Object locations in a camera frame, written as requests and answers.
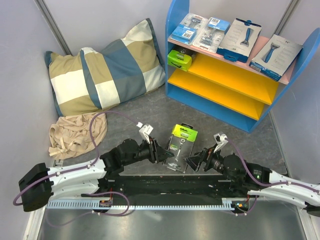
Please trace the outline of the black green razor box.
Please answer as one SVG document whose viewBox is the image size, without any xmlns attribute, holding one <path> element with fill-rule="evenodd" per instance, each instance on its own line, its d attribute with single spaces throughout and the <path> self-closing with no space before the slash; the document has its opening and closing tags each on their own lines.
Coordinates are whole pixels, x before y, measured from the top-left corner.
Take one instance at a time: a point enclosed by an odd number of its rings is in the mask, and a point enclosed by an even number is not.
<svg viewBox="0 0 320 240">
<path fill-rule="evenodd" d="M 173 49 L 167 56 L 167 64 L 187 72 L 196 58 L 196 52 L 190 49 Z"/>
<path fill-rule="evenodd" d="M 167 158 L 163 165 L 170 170 L 185 174 L 188 167 L 185 158 L 192 154 L 197 135 L 198 131 L 192 125 L 176 124 L 167 144 L 167 150 L 173 153 L 173 157 Z"/>
</svg>

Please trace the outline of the Harry's razor pack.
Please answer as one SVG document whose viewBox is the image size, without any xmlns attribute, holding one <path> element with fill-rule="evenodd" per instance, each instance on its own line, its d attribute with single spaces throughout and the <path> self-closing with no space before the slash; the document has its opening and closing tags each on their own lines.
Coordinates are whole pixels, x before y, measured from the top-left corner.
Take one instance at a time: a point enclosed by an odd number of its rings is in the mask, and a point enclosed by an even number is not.
<svg viewBox="0 0 320 240">
<path fill-rule="evenodd" d="M 226 31 L 216 53 L 231 62 L 246 63 L 260 35 L 262 26 L 236 18 Z"/>
<path fill-rule="evenodd" d="M 302 49 L 302 45 L 274 34 L 249 66 L 278 82 Z"/>
</svg>

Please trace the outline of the blue Gillette razor blister pack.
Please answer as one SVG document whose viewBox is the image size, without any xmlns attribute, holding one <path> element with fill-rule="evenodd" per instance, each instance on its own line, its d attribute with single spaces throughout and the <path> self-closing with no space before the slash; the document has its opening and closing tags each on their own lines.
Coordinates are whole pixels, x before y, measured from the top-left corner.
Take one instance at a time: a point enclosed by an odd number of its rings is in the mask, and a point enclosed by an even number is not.
<svg viewBox="0 0 320 240">
<path fill-rule="evenodd" d="M 208 22 L 208 18 L 188 13 L 169 36 L 169 39 L 190 46 Z"/>
</svg>

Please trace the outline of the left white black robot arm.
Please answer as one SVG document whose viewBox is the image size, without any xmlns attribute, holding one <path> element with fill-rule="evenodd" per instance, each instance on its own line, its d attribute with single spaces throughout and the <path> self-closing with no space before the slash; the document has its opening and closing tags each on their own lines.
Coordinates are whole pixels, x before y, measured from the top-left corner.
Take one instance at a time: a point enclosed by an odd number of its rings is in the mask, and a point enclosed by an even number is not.
<svg viewBox="0 0 320 240">
<path fill-rule="evenodd" d="M 73 195 L 97 194 L 106 196 L 110 191 L 109 176 L 117 176 L 124 167 L 143 160 L 163 162 L 173 153 L 150 138 L 138 144 L 126 139 L 98 159 L 63 167 L 47 167 L 44 162 L 36 164 L 18 182 L 21 205 L 24 212 L 44 207 L 50 200 Z"/>
</svg>

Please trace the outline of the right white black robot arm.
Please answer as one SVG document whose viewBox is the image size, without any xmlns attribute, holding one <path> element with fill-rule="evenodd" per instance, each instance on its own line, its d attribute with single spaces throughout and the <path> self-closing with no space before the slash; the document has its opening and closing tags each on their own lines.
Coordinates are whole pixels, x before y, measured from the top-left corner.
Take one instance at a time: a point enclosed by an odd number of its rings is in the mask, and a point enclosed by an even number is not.
<svg viewBox="0 0 320 240">
<path fill-rule="evenodd" d="M 235 153 L 221 156 L 214 148 L 205 148 L 184 161 L 197 171 L 202 163 L 203 170 L 210 169 L 231 181 L 229 191 L 235 197 L 245 192 L 249 196 L 268 197 L 291 203 L 309 215 L 320 216 L 320 185 L 307 183 L 282 175 L 275 170 L 256 163 L 249 163 Z"/>
</svg>

